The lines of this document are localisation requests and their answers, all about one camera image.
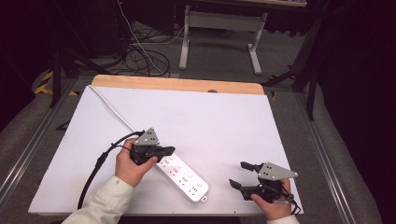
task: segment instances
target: hand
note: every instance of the hand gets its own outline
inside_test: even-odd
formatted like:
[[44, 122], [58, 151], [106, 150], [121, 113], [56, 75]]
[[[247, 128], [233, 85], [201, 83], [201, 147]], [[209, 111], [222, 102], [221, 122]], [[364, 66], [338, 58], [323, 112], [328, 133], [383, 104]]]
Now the hand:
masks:
[[[287, 191], [284, 193], [290, 193], [290, 181], [288, 179], [280, 180], [283, 188]], [[268, 203], [262, 197], [257, 194], [252, 194], [250, 198], [260, 207], [265, 213], [268, 220], [276, 220], [283, 217], [291, 216], [291, 203]]]
[[130, 150], [134, 145], [135, 139], [127, 139], [125, 140], [124, 147], [117, 155], [116, 161], [116, 177], [123, 180], [125, 183], [131, 185], [132, 187], [136, 187], [143, 178], [143, 175], [154, 166], [155, 162], [157, 162], [157, 157], [151, 157], [148, 161], [141, 165], [136, 165], [131, 160]]

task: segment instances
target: sleeve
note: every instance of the sleeve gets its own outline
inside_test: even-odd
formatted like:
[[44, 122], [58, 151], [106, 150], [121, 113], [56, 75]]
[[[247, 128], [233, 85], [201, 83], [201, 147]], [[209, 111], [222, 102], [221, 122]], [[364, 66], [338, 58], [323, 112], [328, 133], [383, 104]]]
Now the sleeve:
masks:
[[267, 224], [299, 224], [296, 216], [283, 217], [281, 219], [267, 221]]
[[134, 188], [113, 175], [63, 224], [117, 224], [133, 196]]

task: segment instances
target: desk foot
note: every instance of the desk foot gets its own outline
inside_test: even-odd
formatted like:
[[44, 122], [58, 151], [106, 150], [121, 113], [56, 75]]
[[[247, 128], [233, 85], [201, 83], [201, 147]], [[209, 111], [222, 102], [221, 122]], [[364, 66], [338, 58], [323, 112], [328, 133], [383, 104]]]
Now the desk foot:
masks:
[[189, 43], [190, 41], [187, 40], [185, 43], [183, 43], [183, 46], [181, 47], [180, 64], [178, 66], [180, 70], [186, 70], [187, 68], [187, 59], [189, 57]]
[[251, 49], [251, 44], [247, 45], [248, 53], [250, 54], [250, 60], [253, 64], [254, 74], [259, 76], [262, 74], [262, 69], [260, 68], [259, 59], [257, 58], [256, 50]]

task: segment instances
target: power strip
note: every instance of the power strip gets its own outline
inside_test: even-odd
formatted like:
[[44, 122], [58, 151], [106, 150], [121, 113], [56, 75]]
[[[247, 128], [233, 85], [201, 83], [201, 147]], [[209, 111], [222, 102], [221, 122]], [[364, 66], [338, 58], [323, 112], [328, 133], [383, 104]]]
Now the power strip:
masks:
[[193, 202], [206, 202], [205, 195], [209, 186], [175, 153], [172, 156], [163, 157], [161, 162], [157, 163], [157, 167]]

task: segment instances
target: white board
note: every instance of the white board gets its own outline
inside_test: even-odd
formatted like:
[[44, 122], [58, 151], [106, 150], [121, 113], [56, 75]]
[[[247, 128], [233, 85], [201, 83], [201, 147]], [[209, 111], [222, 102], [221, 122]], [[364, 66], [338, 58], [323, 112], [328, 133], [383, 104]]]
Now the white board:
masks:
[[[270, 161], [289, 169], [271, 107], [265, 95], [192, 91], [96, 89], [137, 131], [153, 127], [161, 145], [176, 154], [208, 185], [205, 203], [189, 201], [159, 169], [151, 169], [137, 187], [127, 215], [248, 216], [262, 214], [229, 184], [259, 184], [241, 161]], [[70, 214], [97, 158], [132, 130], [90, 88], [76, 112], [29, 208], [36, 214]], [[114, 149], [87, 197], [114, 174]], [[293, 181], [291, 191], [301, 206]]]

